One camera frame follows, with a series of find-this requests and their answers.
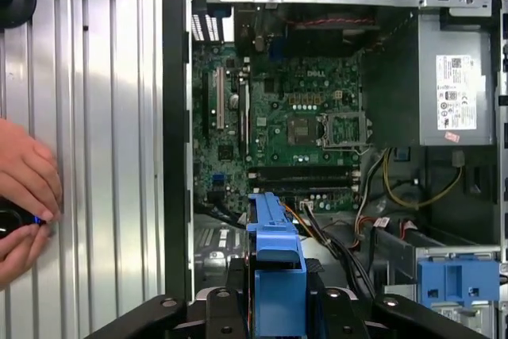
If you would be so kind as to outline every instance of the black object in hand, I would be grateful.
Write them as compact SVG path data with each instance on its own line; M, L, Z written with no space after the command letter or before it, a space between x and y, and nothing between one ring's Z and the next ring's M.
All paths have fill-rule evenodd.
M36 218L27 210L16 204L0 198L0 239L9 236L14 230L23 225L44 224L44 221Z

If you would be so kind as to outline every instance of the green circuit board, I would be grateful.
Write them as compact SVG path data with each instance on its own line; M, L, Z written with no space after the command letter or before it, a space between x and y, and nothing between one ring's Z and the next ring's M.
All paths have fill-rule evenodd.
M358 58L252 60L252 162L269 165L357 165L359 156L314 142L320 115L360 111ZM360 141L357 118L334 118L332 142Z
M246 129L239 113L242 78L238 74L247 66ZM357 57L274 63L266 56L239 58L233 44L203 45L193 51L192 92L194 194L198 200L207 202L220 180L225 206L243 213L248 205L246 195L256 191L249 183L251 168L360 166L355 148L336 147L362 139L357 118L347 117L360 112ZM330 148L318 143L324 132L323 116L328 118L329 139L322 145ZM242 131L248 134L244 148ZM307 195L306 200L314 202L317 213L357 208L351 188Z

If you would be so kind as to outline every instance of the motherboard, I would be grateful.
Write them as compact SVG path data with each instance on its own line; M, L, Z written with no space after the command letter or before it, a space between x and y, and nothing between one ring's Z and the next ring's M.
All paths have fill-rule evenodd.
M247 210L271 191L299 210L354 211L368 137L360 54L238 57L234 44L193 52L194 196Z

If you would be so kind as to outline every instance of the finger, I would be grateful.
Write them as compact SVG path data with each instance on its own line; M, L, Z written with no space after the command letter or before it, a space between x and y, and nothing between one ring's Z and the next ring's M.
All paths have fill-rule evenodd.
M0 172L0 194L17 206L47 222L51 221L54 217L53 212L37 200L21 183L5 172Z
M24 155L23 161L46 181L53 191L55 199L59 201L62 197L62 186L58 171L42 156L32 153Z
M14 248L0 264L0 279L2 282L11 282L26 271L32 243L37 234L37 226L31 225L31 234Z
M56 170L58 170L58 163L56 162L55 156L48 147L35 141L33 151L42 159L47 160Z
M43 225L39 228L39 231L33 240L32 248L30 248L30 253L26 261L27 270L32 267L37 258L39 258L40 254L44 251L46 244L49 242L50 233L51 231L47 225Z
M25 162L20 160L4 170L8 175L16 179L25 187L39 202L44 204L53 214L58 214L59 207L51 187L44 178L37 174Z
M0 258L7 256L14 248L16 248L31 233L30 226L22 226L13 231L6 238L0 240Z

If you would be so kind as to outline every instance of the screw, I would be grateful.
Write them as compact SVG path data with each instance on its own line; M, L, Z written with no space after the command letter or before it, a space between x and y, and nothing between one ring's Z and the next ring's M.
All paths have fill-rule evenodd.
M383 303L389 307L395 307L398 305L397 299L391 297L386 297L383 300Z
M217 297L220 297L220 298L229 297L229 292L226 290L220 290L217 293Z
M341 295L341 292L338 291L337 289L328 289L326 291L326 294L328 294L330 297L332 298L336 298L338 297L339 295Z
M173 306L176 306L176 301L174 301L171 298L168 298L164 302L162 302L162 306L164 306L164 307L173 307Z

